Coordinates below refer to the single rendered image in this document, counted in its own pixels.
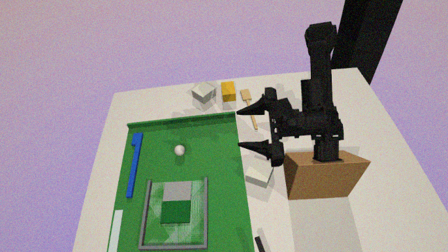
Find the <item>white flat strip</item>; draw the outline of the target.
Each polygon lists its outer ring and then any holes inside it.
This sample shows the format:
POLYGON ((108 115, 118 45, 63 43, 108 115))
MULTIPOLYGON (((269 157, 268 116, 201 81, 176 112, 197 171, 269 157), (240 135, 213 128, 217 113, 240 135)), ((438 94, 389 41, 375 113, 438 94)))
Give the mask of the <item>white flat strip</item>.
POLYGON ((117 252, 122 216, 123 210, 115 211, 108 252, 117 252))

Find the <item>white golf ball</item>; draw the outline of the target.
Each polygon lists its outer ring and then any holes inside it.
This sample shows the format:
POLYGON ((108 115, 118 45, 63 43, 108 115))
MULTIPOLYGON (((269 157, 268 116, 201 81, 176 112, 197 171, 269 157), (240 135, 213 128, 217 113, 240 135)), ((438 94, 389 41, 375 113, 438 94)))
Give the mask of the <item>white golf ball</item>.
POLYGON ((179 145, 175 147, 174 152, 177 156, 182 156, 185 153, 185 149, 183 146, 179 145))

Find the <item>green flat mat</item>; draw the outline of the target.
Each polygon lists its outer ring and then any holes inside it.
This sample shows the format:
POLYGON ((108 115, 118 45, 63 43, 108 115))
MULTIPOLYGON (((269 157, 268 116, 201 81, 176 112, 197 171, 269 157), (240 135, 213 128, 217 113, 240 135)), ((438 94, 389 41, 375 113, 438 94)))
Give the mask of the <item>green flat mat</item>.
POLYGON ((117 252, 255 252, 246 183, 238 146, 236 117, 129 129, 122 159, 110 236, 116 210, 123 210, 117 252), (133 198, 127 187, 135 153, 133 133, 143 133, 133 198), (177 156, 176 146, 185 153, 177 156), (208 249, 138 249, 148 180, 197 181, 208 178, 208 249))

